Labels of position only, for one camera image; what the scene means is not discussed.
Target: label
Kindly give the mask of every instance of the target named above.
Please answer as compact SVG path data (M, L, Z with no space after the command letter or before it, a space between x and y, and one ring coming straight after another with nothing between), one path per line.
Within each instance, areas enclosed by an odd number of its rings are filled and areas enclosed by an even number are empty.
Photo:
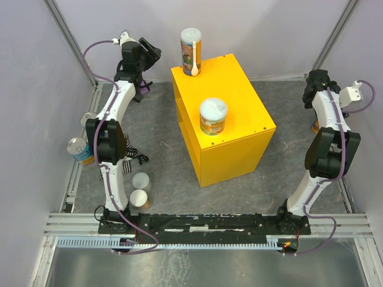
M192 74L193 69L193 44L185 44L181 41L181 52L182 52L182 67L183 71L187 75ZM201 41L196 43L196 64L198 68L198 73L201 69Z
M225 119L220 121L209 121L203 116L200 116L201 130L210 136L219 135L225 128Z
M85 149L79 154L73 155L73 157L83 166L87 166L95 161L95 157L90 152L89 144L86 144Z

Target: striped cloth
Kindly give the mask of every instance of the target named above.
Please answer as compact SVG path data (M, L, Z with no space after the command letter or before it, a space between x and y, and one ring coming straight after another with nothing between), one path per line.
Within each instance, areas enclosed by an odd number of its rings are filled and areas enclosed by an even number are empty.
M132 166L130 165L130 160L132 160L134 158L138 158L138 161L140 164L144 164L149 160L149 158L146 155L144 155L138 149L134 148L129 143L129 139L127 137L127 134L124 133L124 137L126 139L127 150L126 150L125 158L122 162L122 174L123 175L127 174L128 172L132 172ZM100 177L100 181L104 182L104 177L102 176L101 170L99 173L99 177Z

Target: yellow box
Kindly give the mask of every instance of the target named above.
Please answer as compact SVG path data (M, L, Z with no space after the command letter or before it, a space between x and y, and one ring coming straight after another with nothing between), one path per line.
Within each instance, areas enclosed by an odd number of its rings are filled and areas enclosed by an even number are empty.
M255 170L275 124L233 54L202 61L201 73L172 68L178 123L201 187ZM227 105L217 136L200 129L199 107L217 97Z

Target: cable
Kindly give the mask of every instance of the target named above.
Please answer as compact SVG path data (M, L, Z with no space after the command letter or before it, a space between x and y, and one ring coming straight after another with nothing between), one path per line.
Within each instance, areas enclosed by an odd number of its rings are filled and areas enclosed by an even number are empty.
M319 245L318 247L310 249L310 250L307 250L307 251L302 251L302 252L295 253L295 254L286 254L287 256L304 255L304 254L309 254L311 252L314 252L314 251L322 249L327 244L329 244L329 242L333 238L333 236L335 234L335 231L336 231L337 222L336 222L336 219L334 217L332 217L332 216L324 216L324 215L323 216L313 216L313 215L310 215L307 212L307 210L306 210L306 206L310 203L310 201L312 200L314 195L317 193L317 191L319 190L321 184L323 184L325 182L334 182L334 181L340 180L342 178L342 176L343 176L344 171L345 171L345 163L346 163L346 139L345 139L345 132L344 132L343 127L342 127L341 115L339 114L338 107L336 106L336 102L334 101L334 97L331 94L331 90L330 90L329 87L327 87L327 94L329 95L329 98L331 100L331 104L333 105L333 108L334 108L334 111L335 111L335 116L336 116L336 121L337 121L337 124L338 124L338 127L339 127L339 132L341 133L341 142L342 142L341 143L342 144L341 170L339 171L339 174L338 174L338 176L336 178L334 178L334 179L323 179L322 181L320 181L317 184L317 186L314 188L314 190L310 194L309 198L305 202L305 205L303 205L303 213L308 218L312 218L312 219L331 219L334 222L334 227L333 227L333 230L331 231L329 237L326 239L325 242L323 242L322 245Z
M112 101L110 102L109 106L107 107L107 110L105 111L105 114L104 116L102 117L100 123L97 125L97 128L96 128L96 131L95 131L95 138L94 138L94 141L93 141L93 154L95 156L95 162L96 164L101 168L101 167L104 167L105 168L105 174L106 174L106 180L107 180L107 187L108 187L108 194L109 194L109 197L112 201L112 204L114 206L114 208L116 209L118 215L120 215L120 217L122 218L123 221L125 221L126 223L128 223L131 227L133 227L134 229L140 231L141 233L149 236L150 238L152 238L156 244L152 247L149 247L149 248L146 248L146 249L143 249L143 250L138 250L138 251L133 251L133 252L128 252L128 253L121 253L121 252L118 252L118 254L126 254L126 255L135 255L135 254L142 254L142 253L146 253L146 252L149 252L149 251L152 251L153 249L155 249L156 247L158 247L158 245L160 244L158 239L155 238L152 234L150 234L149 232L146 232L145 230L135 226L133 223L131 223L123 214L122 212L120 211L120 208L118 207L117 203L115 202L114 200L114 196L112 194L112 189L111 189L111 186L110 186L110 177L109 177L109 168L107 165L105 164L100 164L100 162L98 161L98 155L97 155L97 135L99 134L100 132L100 129L101 129L101 126L103 125L103 123L105 122L105 119L107 118L108 114L110 113L110 110L119 94L119 87L118 87L118 84L109 79L109 78L106 78L106 77L102 77L100 75L97 75L95 73L93 73L93 71L89 68L88 64L86 63L86 60L85 60L85 55L86 53L94 46L98 45L98 44L103 44L103 43L113 43L112 40L104 40L104 41L98 41L98 42L95 42L93 43L92 45L90 45L89 47L87 47L83 53L83 65L85 66L85 68L96 78L100 78L104 81L108 81L109 83L113 84L114 87L115 87L115 93L114 93L114 96L112 98Z
M364 106L363 108L361 109L357 109L356 111L350 111L350 112L347 112L349 114L356 114L357 112L362 112L364 111L365 109L367 109L371 104L372 102L375 100L375 96L376 96L376 91L375 91L375 88L373 87L373 85L365 80L358 80L357 82L361 82L363 84L366 84L367 86L369 86L371 88L371 91L372 91L372 96L371 96L371 100L370 102Z

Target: metal floor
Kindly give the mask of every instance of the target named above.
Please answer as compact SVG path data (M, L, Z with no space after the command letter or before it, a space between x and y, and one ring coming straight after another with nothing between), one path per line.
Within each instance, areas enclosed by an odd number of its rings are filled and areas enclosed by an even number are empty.
M302 250L322 241L301 239ZM57 248L51 287L364 287L353 239L335 239L320 252L283 257L277 251L157 250L141 255L108 249Z

